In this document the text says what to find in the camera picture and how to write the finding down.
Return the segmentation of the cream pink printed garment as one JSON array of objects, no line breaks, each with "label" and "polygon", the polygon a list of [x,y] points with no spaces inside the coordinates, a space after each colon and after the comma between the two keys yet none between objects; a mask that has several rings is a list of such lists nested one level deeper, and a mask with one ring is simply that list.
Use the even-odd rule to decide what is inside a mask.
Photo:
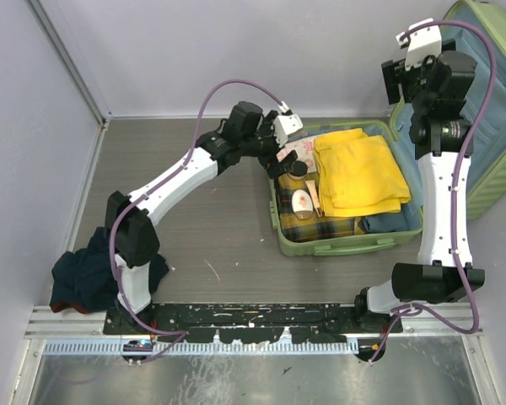
[{"label": "cream pink printed garment", "polygon": [[317,138],[318,136],[314,135],[286,143],[277,153],[277,159],[282,161],[291,151],[295,151],[297,154],[297,160],[306,163],[308,167],[307,173],[315,173],[317,171],[317,166],[315,162],[314,149],[315,140]]}]

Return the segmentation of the tan wooden block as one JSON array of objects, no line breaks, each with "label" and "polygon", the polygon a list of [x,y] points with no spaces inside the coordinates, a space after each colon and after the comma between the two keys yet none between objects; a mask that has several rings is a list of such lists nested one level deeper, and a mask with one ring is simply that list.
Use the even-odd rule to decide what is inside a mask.
[{"label": "tan wooden block", "polygon": [[319,199],[319,195],[317,192],[317,187],[316,187],[315,181],[309,180],[309,181],[306,181],[305,184],[308,188],[308,191],[309,191],[312,203],[313,203],[314,210],[316,211],[316,213],[319,217],[322,217],[323,211],[322,211],[322,207],[320,205],[320,199]]}]

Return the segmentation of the white oval soap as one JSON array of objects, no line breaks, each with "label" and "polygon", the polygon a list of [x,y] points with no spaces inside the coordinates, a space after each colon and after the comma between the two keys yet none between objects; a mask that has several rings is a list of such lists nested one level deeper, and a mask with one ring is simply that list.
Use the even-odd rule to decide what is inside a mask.
[{"label": "white oval soap", "polygon": [[312,213],[313,203],[309,193],[305,190],[296,190],[291,198],[292,210],[295,214],[299,213]]}]

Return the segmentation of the yellow plaid shirt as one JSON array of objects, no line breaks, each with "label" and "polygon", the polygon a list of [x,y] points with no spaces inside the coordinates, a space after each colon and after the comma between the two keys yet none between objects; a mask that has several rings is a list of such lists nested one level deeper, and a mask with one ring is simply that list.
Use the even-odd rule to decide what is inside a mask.
[{"label": "yellow plaid shirt", "polygon": [[274,181],[280,228],[283,236],[295,243],[340,237],[365,235],[360,228],[360,218],[319,217],[316,212],[310,219],[298,219],[292,210],[292,196],[296,190],[309,192],[305,182],[315,181],[318,185],[317,173],[309,173],[303,179],[295,180],[282,175]]}]

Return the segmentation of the yellow garment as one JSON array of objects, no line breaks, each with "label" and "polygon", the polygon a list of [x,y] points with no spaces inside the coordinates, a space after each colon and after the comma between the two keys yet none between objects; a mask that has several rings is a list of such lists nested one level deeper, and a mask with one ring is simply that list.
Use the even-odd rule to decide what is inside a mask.
[{"label": "yellow garment", "polygon": [[314,140],[318,194],[327,217],[398,213],[411,191],[385,139],[361,128],[328,132]]}]

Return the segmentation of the grey blue garment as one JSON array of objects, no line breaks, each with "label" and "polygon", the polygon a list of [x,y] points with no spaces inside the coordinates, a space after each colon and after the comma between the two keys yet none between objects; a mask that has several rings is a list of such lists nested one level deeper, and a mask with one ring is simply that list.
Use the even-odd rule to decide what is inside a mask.
[{"label": "grey blue garment", "polygon": [[421,227],[419,213],[412,215],[407,204],[395,213],[379,213],[365,216],[358,221],[358,227],[366,233],[390,233],[418,230]]}]

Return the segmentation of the navy blue garment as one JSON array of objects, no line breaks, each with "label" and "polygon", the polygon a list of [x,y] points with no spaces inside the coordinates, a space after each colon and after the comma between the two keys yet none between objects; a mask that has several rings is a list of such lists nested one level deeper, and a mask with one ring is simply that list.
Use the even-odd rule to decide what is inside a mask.
[{"label": "navy blue garment", "polygon": [[112,308],[119,288],[110,266],[107,229],[96,228],[85,247],[64,252],[51,275],[52,312],[73,309],[89,314]]}]

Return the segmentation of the black round disc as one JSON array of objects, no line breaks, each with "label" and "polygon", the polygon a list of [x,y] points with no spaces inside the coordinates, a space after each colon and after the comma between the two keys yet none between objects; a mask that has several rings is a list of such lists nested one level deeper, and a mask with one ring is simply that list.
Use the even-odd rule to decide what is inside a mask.
[{"label": "black round disc", "polygon": [[300,160],[296,160],[288,170],[287,176],[295,181],[299,181],[305,178],[308,174],[308,165]]}]

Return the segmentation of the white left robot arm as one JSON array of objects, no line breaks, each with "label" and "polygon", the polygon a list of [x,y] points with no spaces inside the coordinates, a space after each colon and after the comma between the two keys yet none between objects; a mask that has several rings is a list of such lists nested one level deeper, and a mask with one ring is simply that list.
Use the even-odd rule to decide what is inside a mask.
[{"label": "white left robot arm", "polygon": [[109,232],[112,272],[118,283],[122,325],[133,334],[152,324],[149,268],[159,253],[156,227],[183,198],[220,176],[244,157],[256,158],[270,178],[285,174],[297,159],[279,152],[303,128],[301,118],[286,105],[264,113],[260,106],[241,101],[218,128],[196,138],[186,154],[147,185],[107,200],[105,226]]}]

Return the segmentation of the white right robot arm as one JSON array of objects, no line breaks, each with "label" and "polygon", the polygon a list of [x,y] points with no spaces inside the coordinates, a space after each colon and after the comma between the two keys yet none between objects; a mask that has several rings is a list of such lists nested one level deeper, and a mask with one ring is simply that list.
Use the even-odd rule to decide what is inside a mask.
[{"label": "white right robot arm", "polygon": [[423,232],[417,263],[398,262],[390,280],[355,297],[353,322],[372,332],[383,320],[420,305],[454,303],[483,286],[466,239],[466,177],[471,152],[462,151],[471,124],[461,116],[476,61],[459,51],[426,57],[416,67],[386,62],[390,101],[412,105],[409,137],[423,184]]}]

